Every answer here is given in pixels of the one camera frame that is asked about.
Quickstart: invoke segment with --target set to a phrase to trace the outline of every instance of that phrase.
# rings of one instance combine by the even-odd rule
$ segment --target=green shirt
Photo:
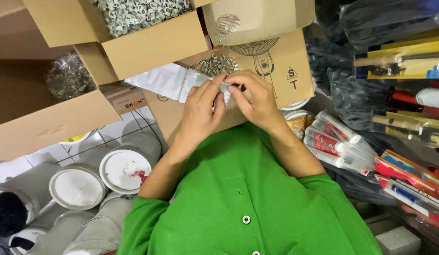
[[[288,176],[250,123],[208,137],[183,176],[172,205],[137,198],[118,255],[381,254],[339,185]]]

